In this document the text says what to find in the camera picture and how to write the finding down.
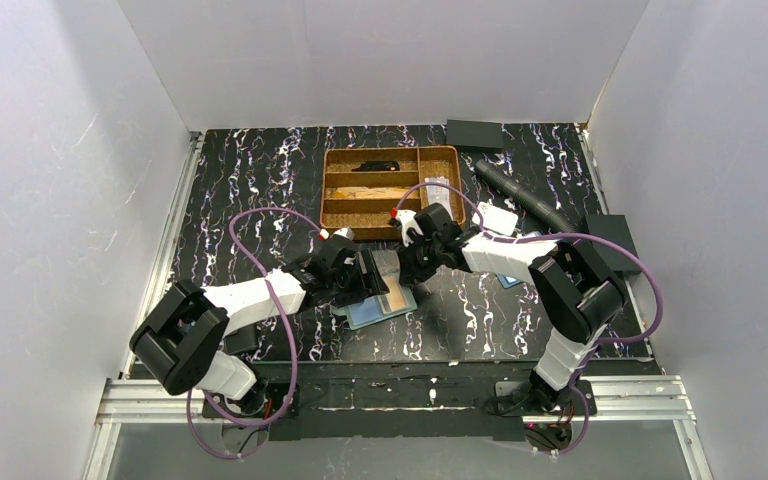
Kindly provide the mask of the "bronze card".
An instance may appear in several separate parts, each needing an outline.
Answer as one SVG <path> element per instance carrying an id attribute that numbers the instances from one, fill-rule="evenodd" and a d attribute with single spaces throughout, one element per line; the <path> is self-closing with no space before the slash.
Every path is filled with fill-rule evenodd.
<path id="1" fill-rule="evenodd" d="M 401 314 L 416 308 L 416 301 L 409 287 L 402 286 L 397 275 L 384 278 L 388 288 L 386 294 L 379 297 L 379 305 L 385 314 Z"/>

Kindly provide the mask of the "green card holder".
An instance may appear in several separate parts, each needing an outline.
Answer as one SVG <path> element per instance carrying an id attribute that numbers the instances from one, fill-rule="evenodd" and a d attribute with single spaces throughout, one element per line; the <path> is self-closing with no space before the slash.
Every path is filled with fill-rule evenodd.
<path id="1" fill-rule="evenodd" d="M 349 328 L 357 330 L 417 309 L 417 301 L 411 289 L 399 283 L 397 274 L 385 276 L 384 281 L 389 289 L 388 293 L 369 297 L 360 303 L 345 307 L 331 307 L 331 314 L 344 317 Z"/>

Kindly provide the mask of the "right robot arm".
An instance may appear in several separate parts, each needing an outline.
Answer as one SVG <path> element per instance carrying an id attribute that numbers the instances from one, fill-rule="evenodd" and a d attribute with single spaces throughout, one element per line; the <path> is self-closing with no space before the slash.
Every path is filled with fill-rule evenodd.
<path id="1" fill-rule="evenodd" d="M 623 282 L 589 240 L 502 242 L 476 227 L 462 229 L 439 204 L 419 212 L 395 208 L 390 223 L 401 236 L 396 252 L 403 285 L 423 283 L 447 267 L 512 277 L 536 288 L 552 331 L 531 377 L 545 390 L 560 392 L 569 385 L 628 302 Z"/>

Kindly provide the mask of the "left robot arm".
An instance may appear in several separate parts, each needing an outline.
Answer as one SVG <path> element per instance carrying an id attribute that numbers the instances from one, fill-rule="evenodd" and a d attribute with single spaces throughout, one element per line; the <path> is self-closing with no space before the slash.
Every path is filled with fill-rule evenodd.
<path id="1" fill-rule="evenodd" d="M 256 376 L 221 351 L 226 336 L 280 313 L 345 307 L 388 291 L 371 251 L 337 233 L 260 278 L 219 287 L 174 283 L 132 334 L 129 348 L 171 395 L 200 389 L 240 400 Z"/>

